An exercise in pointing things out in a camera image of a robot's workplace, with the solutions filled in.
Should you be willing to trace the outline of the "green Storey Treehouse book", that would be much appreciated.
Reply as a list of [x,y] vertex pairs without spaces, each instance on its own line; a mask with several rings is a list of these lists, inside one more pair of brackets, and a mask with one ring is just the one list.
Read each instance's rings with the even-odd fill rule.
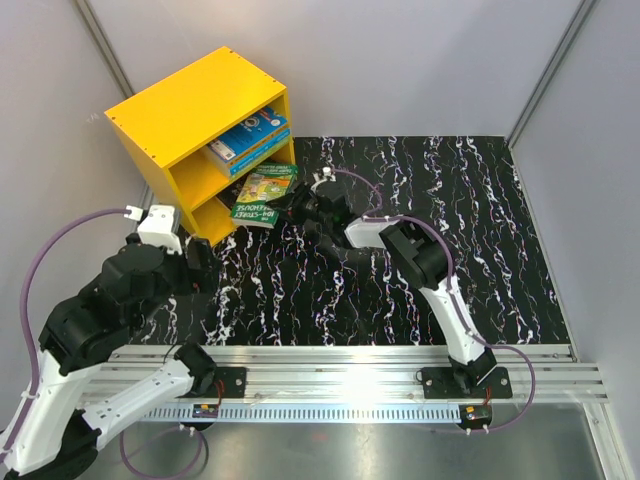
[[278,213],[267,206],[290,191],[298,175],[298,167],[284,163],[263,162],[253,169],[231,209],[231,221],[236,227],[273,229]]

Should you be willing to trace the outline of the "blue comic paperback book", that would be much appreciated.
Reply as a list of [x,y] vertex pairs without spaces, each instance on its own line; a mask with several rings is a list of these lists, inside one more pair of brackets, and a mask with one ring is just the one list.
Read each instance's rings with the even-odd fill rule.
[[258,146],[252,152],[249,152],[246,156],[241,158],[236,164],[230,168],[230,175],[232,177],[238,175],[245,168],[256,163],[260,158],[269,154],[272,150],[278,150],[285,145],[291,136],[291,131],[286,129],[277,134],[273,139],[266,141],[264,144]]

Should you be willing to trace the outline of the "blue paperback with round badge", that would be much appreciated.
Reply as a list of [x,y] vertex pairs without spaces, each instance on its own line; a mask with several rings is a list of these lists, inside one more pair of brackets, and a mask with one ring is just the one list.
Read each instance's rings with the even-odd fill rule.
[[212,161],[231,169],[259,146],[288,128],[288,120],[266,106],[248,116],[203,147]]

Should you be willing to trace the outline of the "dark Tale of Two Cities book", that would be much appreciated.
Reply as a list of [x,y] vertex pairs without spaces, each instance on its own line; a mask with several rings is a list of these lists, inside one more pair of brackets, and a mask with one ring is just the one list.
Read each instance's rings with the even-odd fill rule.
[[228,210],[232,210],[244,187],[245,182],[245,177],[239,178],[228,187],[220,191],[216,195],[216,199],[219,200]]

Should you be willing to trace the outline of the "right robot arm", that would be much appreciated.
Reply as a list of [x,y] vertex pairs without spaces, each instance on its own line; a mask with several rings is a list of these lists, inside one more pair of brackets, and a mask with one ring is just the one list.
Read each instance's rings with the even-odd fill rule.
[[433,227],[408,215],[358,215],[344,197],[322,196],[306,183],[266,205],[291,224],[313,221],[323,226],[342,248],[385,250],[396,270],[433,311],[446,341],[457,392],[475,397],[489,387],[497,367],[495,355],[466,307],[453,255]]

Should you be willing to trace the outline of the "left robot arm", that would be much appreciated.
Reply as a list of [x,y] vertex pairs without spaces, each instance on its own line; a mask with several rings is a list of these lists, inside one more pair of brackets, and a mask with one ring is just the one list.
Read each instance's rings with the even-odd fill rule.
[[216,364],[195,342],[164,366],[112,397],[80,407],[86,386],[111,354],[130,341],[173,295],[210,291],[215,258],[206,239],[180,253],[129,243],[104,261],[101,273],[59,303],[39,336],[36,391],[29,411],[3,434],[9,479],[76,479],[127,427],[171,399],[203,397],[215,385]]

